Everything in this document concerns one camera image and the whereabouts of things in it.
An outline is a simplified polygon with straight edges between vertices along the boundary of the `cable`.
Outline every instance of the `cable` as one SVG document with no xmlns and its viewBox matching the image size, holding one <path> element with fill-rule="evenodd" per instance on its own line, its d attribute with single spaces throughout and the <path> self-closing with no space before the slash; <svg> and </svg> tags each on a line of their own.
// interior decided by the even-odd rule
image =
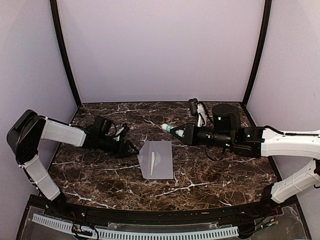
<svg viewBox="0 0 320 240">
<path fill-rule="evenodd" d="M 205 115 L 208 117 L 208 119 L 209 119 L 209 121 L 212 123 L 212 125 L 215 125 L 215 124 L 214 124 L 214 121 L 212 120 L 212 118 L 211 118 L 210 115 L 209 115 L 209 111 L 208 111 L 206 105 L 205 105 L 202 101 L 199 101 L 198 103 L 202 105 L 202 107 L 203 107 L 203 109 L 204 109 L 204 112 L 205 112 Z"/>
<path fill-rule="evenodd" d="M 94 153 L 96 152 L 96 150 L 97 150 L 96 148 L 94 148 L 93 151 L 90 149 L 90 151 L 89 151 L 89 153 L 88 153 L 89 156 L 92 157 L 92 158 L 96 158 L 96 156 L 94 155 Z"/>
<path fill-rule="evenodd" d="M 51 208 L 57 215 L 61 216 L 63 219 L 66 219 L 66 220 L 71 221 L 73 225 L 75 224 L 75 221 L 78 221 L 78 222 L 82 223 L 84 226 L 87 226 L 87 227 L 91 228 L 91 229 L 92 229 L 93 231 L 95 231 L 95 233 L 96 233 L 96 240 L 99 240 L 98 230 L 97 230 L 94 226 L 92 226 L 90 223 L 87 223 L 87 222 L 82 221 L 82 220 L 80 220 L 80 219 L 74 219 L 74 218 L 71 218 L 71 217 L 68 217 L 68 216 L 64 216 L 64 215 L 62 215 L 61 213 L 59 213 L 59 212 L 51 205 L 51 203 L 49 202 L 49 200 L 48 200 L 47 203 L 48 203 L 48 205 L 50 206 L 50 208 Z"/>
<path fill-rule="evenodd" d="M 82 234 L 83 234 L 83 232 L 84 232 L 84 230 L 82 230 L 82 225 L 79 225 L 79 227 L 76 227 L 76 226 L 73 224 L 73 225 L 72 225 L 72 231 L 71 231 L 71 232 L 75 234 L 75 236 L 73 235 L 73 237 L 74 237 L 75 239 L 78 239 L 78 240 L 88 240 L 88 239 L 90 239 L 90 238 L 92 237 L 92 235 L 91 235 L 91 236 L 88 235 L 88 237 L 84 237 L 84 236 L 80 236 L 80 235 L 79 235 L 79 233 L 82 233 Z"/>
<path fill-rule="evenodd" d="M 225 148 L 222 150 L 222 156 L 221 156 L 219 159 L 215 159 L 215 158 L 213 158 L 212 156 L 210 156 L 210 155 L 207 153 L 207 148 L 209 148 L 209 147 L 208 147 L 208 146 L 205 146 L 205 147 L 204 147 L 204 152 L 205 152 L 205 155 L 206 155 L 211 161 L 213 161 L 213 162 L 219 162 L 219 161 L 221 161 L 221 160 L 224 159 L 224 157 L 225 157 L 225 151 L 226 151 Z"/>
<path fill-rule="evenodd" d="M 241 234 L 241 235 L 252 235 L 252 234 L 254 234 L 254 233 L 256 233 L 256 232 L 258 232 L 258 231 L 260 231 L 260 230 L 262 230 L 262 229 L 264 229 L 264 228 L 268 228 L 268 227 L 273 226 L 273 225 L 275 224 L 275 220 L 276 220 L 277 217 L 279 216 L 279 210 L 278 210 L 278 208 L 276 207 L 276 208 L 274 208 L 273 210 L 276 212 L 276 216 L 275 216 L 274 218 L 272 218 L 272 219 L 270 219 L 268 222 L 262 224 L 258 229 L 254 230 L 254 231 L 251 231 L 251 230 L 255 229 L 257 226 L 259 226 L 261 223 L 263 223 L 263 222 L 268 218 L 268 216 L 265 216 L 261 221 L 259 221 L 259 222 L 258 222 L 257 224 L 255 224 L 253 227 L 251 227 L 251 228 L 249 228 L 248 230 L 243 231 L 243 232 L 241 232 L 241 233 L 239 233 L 239 234 Z"/>
<path fill-rule="evenodd" d="M 264 128 L 265 128 L 265 129 L 270 129 L 270 130 L 276 132 L 277 134 L 285 135 L 285 133 L 284 133 L 283 131 L 279 131 L 279 130 L 275 129 L 275 128 L 272 127 L 272 126 L 265 125 Z"/>
<path fill-rule="evenodd" d="M 283 132 L 283 131 L 279 131 L 279 130 L 277 130 L 274 127 L 269 126 L 269 125 L 264 126 L 264 128 L 265 129 L 270 129 L 270 130 L 276 132 L 277 134 L 284 135 L 284 136 L 312 136 L 312 137 L 319 136 L 319 134 L 316 134 L 316 133 Z"/>
<path fill-rule="evenodd" d="M 115 138 L 115 137 L 116 137 L 116 135 L 117 135 L 117 132 L 118 132 L 118 130 L 117 130 L 117 126 L 116 126 L 116 124 L 115 124 L 115 122 L 114 122 L 114 121 L 111 121 L 111 123 L 112 123 L 112 125 L 114 126 L 114 134 L 113 134 L 113 135 L 111 135 L 111 136 L 108 136 L 108 135 L 107 135 L 107 137 Z"/>
<path fill-rule="evenodd" d="M 240 212 L 239 214 L 243 214 L 243 215 L 247 215 L 251 218 L 259 218 L 262 216 L 262 213 L 260 213 L 259 215 L 252 215 L 252 214 L 249 214 L 249 213 L 245 213 L 245 212 Z"/>
<path fill-rule="evenodd" d="M 124 124 L 122 124 L 122 126 L 120 127 L 120 129 L 121 129 L 121 128 L 125 128 L 126 126 L 128 126 L 128 124 L 127 124 L 127 123 L 124 123 Z M 122 133 L 122 131 L 119 132 L 117 135 L 115 135 L 114 138 L 118 137 L 121 133 Z"/>
<path fill-rule="evenodd" d="M 245 234 L 245 233 L 251 231 L 252 229 L 255 229 L 255 228 L 256 228 L 258 225 L 260 225 L 264 220 L 266 220 L 267 217 L 268 217 L 268 216 L 265 216 L 265 217 L 264 217 L 261 221 L 259 221 L 256 225 L 254 225 L 253 227 L 249 228 L 249 229 L 246 230 L 246 231 L 241 232 L 241 234 Z"/>
</svg>

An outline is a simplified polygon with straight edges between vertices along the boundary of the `dark brown marble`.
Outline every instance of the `dark brown marble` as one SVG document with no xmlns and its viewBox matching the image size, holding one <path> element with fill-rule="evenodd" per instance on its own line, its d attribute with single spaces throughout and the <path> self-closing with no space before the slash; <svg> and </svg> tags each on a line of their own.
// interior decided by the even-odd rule
<svg viewBox="0 0 320 240">
<path fill-rule="evenodd" d="M 211 111 L 217 103 L 206 103 Z M 243 126 L 249 126 L 240 108 Z M 161 129 L 196 122 L 186 102 L 88 103 L 73 124 L 86 127 L 95 116 L 120 126 L 128 123 L 130 139 L 141 148 L 146 140 L 172 141 L 173 180 L 146 180 L 137 157 L 114 159 L 101 150 L 62 144 L 49 170 L 68 202 L 120 210 L 181 211 L 220 208 L 256 202 L 263 188 L 276 182 L 267 158 L 251 159 L 228 152 L 220 162 L 209 160 L 203 146 L 182 145 Z M 209 150 L 219 156 L 221 149 Z"/>
</svg>

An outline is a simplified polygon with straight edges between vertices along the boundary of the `lavender wall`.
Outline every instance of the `lavender wall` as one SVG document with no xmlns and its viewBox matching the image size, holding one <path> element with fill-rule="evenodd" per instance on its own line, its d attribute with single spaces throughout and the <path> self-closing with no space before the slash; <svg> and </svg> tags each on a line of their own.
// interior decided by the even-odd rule
<svg viewBox="0 0 320 240">
<path fill-rule="evenodd" d="M 0 1 L 0 82 L 0 239 L 13 240 L 35 191 L 18 168 L 7 132 L 27 109 L 65 122 L 76 111 L 48 0 Z M 45 166 L 56 149 L 53 142 L 39 146 Z"/>
<path fill-rule="evenodd" d="M 248 109 L 258 125 L 320 129 L 320 1 L 274 0 L 263 56 Z M 279 156 L 283 178 L 310 159 Z M 298 194 L 313 239 L 320 239 L 320 191 Z"/>
<path fill-rule="evenodd" d="M 81 100 L 241 101 L 264 2 L 58 1 Z"/>
</svg>

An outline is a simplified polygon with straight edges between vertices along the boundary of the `black metal frame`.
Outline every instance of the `black metal frame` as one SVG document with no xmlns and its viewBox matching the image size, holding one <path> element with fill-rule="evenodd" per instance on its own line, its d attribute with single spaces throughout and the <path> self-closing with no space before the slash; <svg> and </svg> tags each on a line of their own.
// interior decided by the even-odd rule
<svg viewBox="0 0 320 240">
<path fill-rule="evenodd" d="M 248 104 L 248 101 L 249 101 L 249 98 L 250 98 L 250 95 L 251 95 L 251 92 L 254 87 L 256 77 L 257 77 L 257 72 L 259 69 L 260 60 L 261 60 L 262 52 L 263 52 L 264 45 L 265 45 L 266 35 L 267 35 L 269 17 L 270 17 L 270 12 L 271 12 L 271 5 L 272 5 L 272 0 L 265 0 L 258 45 L 256 47 L 249 81 L 246 86 L 245 94 L 244 94 L 244 97 L 242 100 L 242 104 L 244 105 L 244 107 L 246 107 Z"/>
<path fill-rule="evenodd" d="M 311 235 L 307 226 L 306 219 L 301 210 L 301 206 L 296 196 L 292 196 L 285 202 L 279 204 L 279 214 L 282 214 L 283 207 L 295 204 L 305 234 L 308 239 L 311 239 Z M 16 236 L 16 240 L 20 240 L 24 229 L 24 223 L 28 215 L 30 206 L 40 208 L 44 210 L 44 213 L 49 216 L 61 218 L 62 216 L 57 214 L 48 208 L 48 203 L 43 197 L 30 195 L 28 203 L 25 207 L 23 217 L 19 226 L 19 230 Z M 253 202 L 238 206 L 229 206 L 222 208 L 211 208 L 204 210 L 191 210 L 191 211 L 132 211 L 132 210 L 116 210 L 97 208 L 84 205 L 77 205 L 73 203 L 67 204 L 68 209 L 74 212 L 77 219 L 85 221 L 89 224 L 105 226 L 109 223 L 118 224 L 136 224 L 136 225 L 188 225 L 188 224 L 201 224 L 201 223 L 215 223 L 218 222 L 220 226 L 233 225 L 238 226 L 241 231 L 249 229 L 255 225 L 255 219 L 259 217 L 251 217 L 243 215 L 241 212 L 260 212 L 266 205 L 263 202 Z M 269 212 L 268 216 L 272 216 L 274 213 Z"/>
<path fill-rule="evenodd" d="M 76 82 L 71 70 L 71 66 L 70 66 L 70 62 L 67 54 L 66 44 L 64 41 L 64 36 L 63 36 L 60 18 L 59 18 L 59 9 L 58 9 L 57 0 L 50 0 L 50 5 L 51 5 L 52 19 L 53 19 L 56 39 L 59 45 L 64 70 L 66 73 L 66 77 L 68 78 L 68 82 L 72 91 L 74 101 L 77 107 L 79 108 L 82 103 L 77 90 Z"/>
</svg>

